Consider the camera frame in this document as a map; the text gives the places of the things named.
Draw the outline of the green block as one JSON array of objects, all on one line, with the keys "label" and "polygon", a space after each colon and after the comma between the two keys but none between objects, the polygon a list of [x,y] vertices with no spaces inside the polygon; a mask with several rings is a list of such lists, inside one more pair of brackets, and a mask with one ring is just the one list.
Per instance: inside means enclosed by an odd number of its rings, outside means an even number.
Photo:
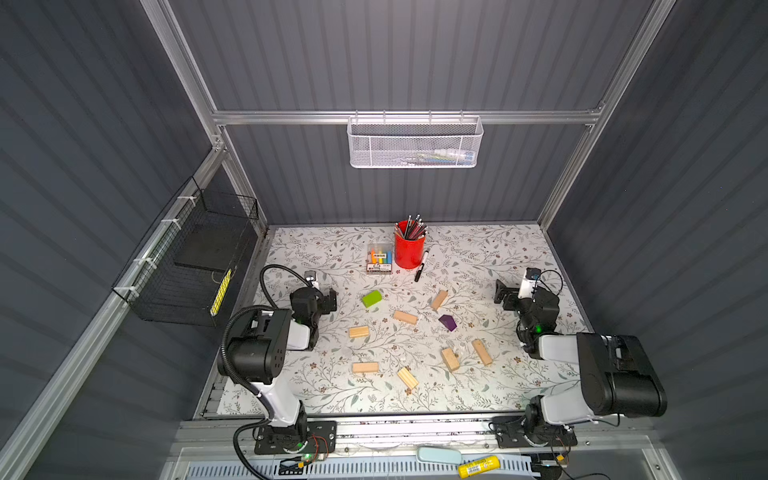
[{"label": "green block", "polygon": [[383,295],[380,291],[374,290],[366,295],[364,295],[361,299],[363,306],[366,309],[371,308],[372,306],[376,305],[377,303],[381,302],[383,300]]}]

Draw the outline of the purple block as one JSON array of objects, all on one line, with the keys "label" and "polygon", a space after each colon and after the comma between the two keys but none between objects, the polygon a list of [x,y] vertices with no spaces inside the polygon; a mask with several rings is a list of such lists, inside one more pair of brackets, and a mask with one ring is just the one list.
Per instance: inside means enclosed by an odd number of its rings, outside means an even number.
[{"label": "purple block", "polygon": [[457,328],[457,323],[452,315],[444,314],[438,318],[438,321],[450,332],[453,332]]}]

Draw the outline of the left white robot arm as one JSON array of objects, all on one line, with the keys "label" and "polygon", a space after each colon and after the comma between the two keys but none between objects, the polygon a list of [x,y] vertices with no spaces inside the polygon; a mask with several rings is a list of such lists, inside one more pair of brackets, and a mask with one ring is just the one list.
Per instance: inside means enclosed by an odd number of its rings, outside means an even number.
[{"label": "left white robot arm", "polygon": [[311,351],[319,339],[319,321],[337,310],[337,292],[302,287],[290,294],[291,307],[252,305],[234,313],[225,327],[217,369],[254,395],[269,427],[300,431],[306,421],[302,401],[283,374],[287,353]]}]

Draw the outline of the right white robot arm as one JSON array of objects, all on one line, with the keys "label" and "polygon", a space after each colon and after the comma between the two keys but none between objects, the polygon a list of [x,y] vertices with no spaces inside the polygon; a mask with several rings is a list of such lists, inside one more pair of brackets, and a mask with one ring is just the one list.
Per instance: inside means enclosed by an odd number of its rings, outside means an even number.
[{"label": "right white robot arm", "polygon": [[640,340],[631,335],[558,333],[559,295],[539,274],[524,278],[517,287],[498,280],[493,301],[517,314],[515,332],[529,357],[578,367],[575,387],[529,401],[516,434],[530,445],[574,446],[575,425],[666,412],[666,392]]}]

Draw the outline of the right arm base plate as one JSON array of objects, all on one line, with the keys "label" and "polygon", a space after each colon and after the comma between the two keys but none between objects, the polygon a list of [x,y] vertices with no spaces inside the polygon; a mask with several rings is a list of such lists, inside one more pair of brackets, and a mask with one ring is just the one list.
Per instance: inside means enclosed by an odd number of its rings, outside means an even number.
[{"label": "right arm base plate", "polygon": [[488,428],[495,436],[500,448],[531,447],[575,447],[578,439],[575,432],[561,425],[535,424],[523,416],[497,416]]}]

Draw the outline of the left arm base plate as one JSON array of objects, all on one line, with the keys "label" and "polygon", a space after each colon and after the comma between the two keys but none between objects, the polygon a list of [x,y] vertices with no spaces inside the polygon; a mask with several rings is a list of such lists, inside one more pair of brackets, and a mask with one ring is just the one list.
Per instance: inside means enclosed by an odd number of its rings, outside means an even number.
[{"label": "left arm base plate", "polygon": [[256,455],[329,454],[335,451],[338,423],[299,422],[290,427],[259,427],[255,433]]}]

